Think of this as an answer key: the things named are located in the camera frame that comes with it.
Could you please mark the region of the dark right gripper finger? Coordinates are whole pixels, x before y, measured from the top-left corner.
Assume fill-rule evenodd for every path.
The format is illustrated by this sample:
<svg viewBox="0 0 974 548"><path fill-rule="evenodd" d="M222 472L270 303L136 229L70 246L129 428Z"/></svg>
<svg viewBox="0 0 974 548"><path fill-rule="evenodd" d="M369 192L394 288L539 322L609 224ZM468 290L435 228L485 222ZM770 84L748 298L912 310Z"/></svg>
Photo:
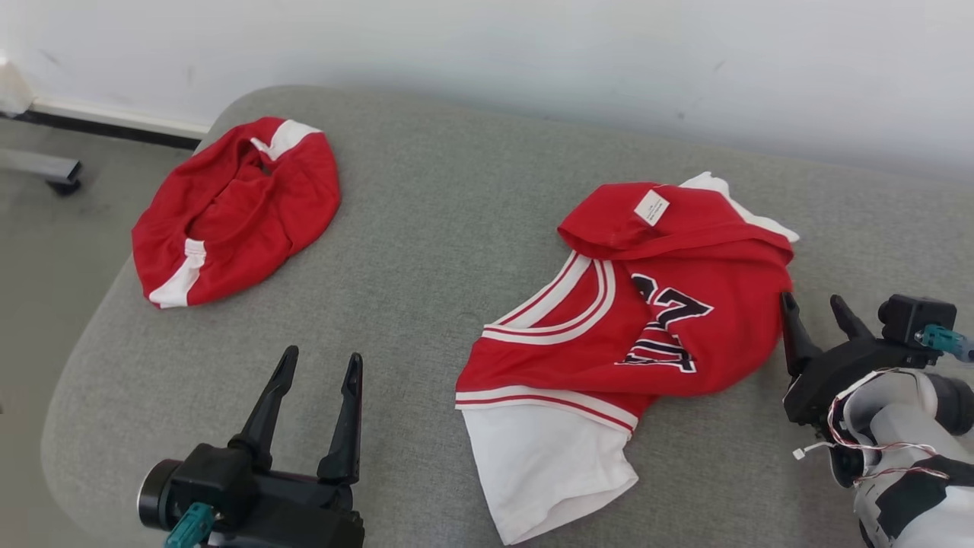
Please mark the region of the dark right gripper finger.
<svg viewBox="0 0 974 548"><path fill-rule="evenodd" d="M876 339L872 330L850 309L841 295L830 296L830 307L839 329L849 341Z"/></svg>
<svg viewBox="0 0 974 548"><path fill-rule="evenodd" d="M780 295L782 340L786 367L791 378L799 378L815 358L823 354L801 322L801 310L792 292Z"/></svg>

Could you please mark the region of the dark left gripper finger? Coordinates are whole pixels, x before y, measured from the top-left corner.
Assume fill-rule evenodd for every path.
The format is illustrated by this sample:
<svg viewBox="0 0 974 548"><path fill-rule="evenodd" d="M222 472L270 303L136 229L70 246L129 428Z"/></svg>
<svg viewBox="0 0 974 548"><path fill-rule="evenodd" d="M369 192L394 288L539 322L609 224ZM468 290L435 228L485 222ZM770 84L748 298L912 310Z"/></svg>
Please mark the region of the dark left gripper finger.
<svg viewBox="0 0 974 548"><path fill-rule="evenodd" d="M292 386L298 356L297 346L285 348L243 429L228 443L228 447L233 450L246 451L256 470L269 470L272 467L272 437L277 427L282 399Z"/></svg>
<svg viewBox="0 0 974 548"><path fill-rule="evenodd" d="M330 485L354 485L359 479L361 465L363 360L352 353L340 388L342 405L328 454L320 459L317 476Z"/></svg>

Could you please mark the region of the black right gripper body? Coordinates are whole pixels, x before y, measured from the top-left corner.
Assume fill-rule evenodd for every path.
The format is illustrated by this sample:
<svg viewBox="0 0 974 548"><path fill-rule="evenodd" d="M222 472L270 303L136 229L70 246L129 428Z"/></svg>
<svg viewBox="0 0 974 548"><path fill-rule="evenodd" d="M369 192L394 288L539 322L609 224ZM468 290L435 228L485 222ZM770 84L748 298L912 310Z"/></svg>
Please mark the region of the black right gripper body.
<svg viewBox="0 0 974 548"><path fill-rule="evenodd" d="M783 398L788 420L797 425L821 425L835 398L870 372L884 368L925 368L934 364L934 351L885 339L845 341L823 351L792 378Z"/></svg>

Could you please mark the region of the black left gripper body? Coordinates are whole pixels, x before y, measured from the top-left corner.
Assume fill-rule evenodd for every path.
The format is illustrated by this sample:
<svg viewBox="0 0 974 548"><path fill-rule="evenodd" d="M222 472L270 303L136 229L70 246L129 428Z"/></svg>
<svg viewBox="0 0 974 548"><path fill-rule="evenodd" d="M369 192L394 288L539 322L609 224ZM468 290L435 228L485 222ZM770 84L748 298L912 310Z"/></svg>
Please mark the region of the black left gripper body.
<svg viewBox="0 0 974 548"><path fill-rule="evenodd" d="M362 547L354 509L358 472L318 476L272 471L255 476L257 499L240 526L216 524L206 547Z"/></svg>

